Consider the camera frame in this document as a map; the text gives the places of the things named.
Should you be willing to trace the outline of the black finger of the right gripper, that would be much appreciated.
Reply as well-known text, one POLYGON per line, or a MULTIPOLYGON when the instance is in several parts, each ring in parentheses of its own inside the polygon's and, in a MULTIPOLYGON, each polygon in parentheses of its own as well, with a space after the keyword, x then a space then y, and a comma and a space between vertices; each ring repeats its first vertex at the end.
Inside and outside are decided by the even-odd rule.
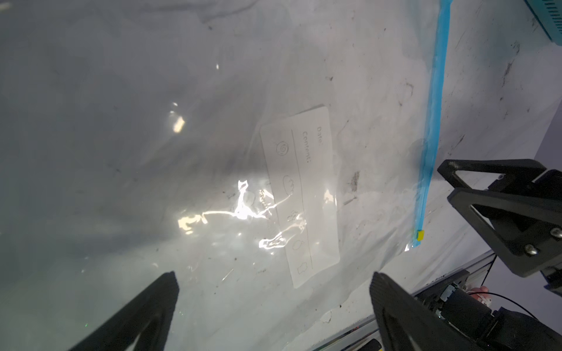
POLYGON ((456 188, 448 201, 513 274, 561 277, 560 171, 547 171, 521 195, 456 188))
POLYGON ((438 167, 438 173, 454 188, 470 189, 471 187, 459 177, 458 172, 497 173, 497 179, 488 187, 489 191, 502 193, 521 193, 547 171, 540 162, 533 159, 512 160, 459 160, 446 159, 438 167))

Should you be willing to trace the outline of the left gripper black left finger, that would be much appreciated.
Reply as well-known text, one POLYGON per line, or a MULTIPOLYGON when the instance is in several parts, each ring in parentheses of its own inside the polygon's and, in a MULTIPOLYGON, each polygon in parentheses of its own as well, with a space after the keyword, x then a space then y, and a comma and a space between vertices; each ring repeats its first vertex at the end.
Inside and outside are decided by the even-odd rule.
POLYGON ((174 317, 179 285, 174 272, 152 282, 72 350, 163 350, 174 317))

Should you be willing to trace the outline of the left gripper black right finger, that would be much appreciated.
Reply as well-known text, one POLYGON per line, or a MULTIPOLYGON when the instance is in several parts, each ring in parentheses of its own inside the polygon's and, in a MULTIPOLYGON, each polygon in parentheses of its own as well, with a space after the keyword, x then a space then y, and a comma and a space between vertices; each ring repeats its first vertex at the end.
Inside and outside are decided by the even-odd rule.
POLYGON ((385 350, 480 350, 384 273, 374 273, 370 298, 385 350))

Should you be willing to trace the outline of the clear zip top bag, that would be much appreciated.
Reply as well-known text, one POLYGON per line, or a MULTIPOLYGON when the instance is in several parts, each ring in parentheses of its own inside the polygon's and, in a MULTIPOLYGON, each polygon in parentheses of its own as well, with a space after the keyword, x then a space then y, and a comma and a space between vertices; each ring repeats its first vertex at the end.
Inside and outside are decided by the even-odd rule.
POLYGON ((168 350, 283 350, 417 245, 449 1, 3 1, 1 349, 158 276, 168 350))

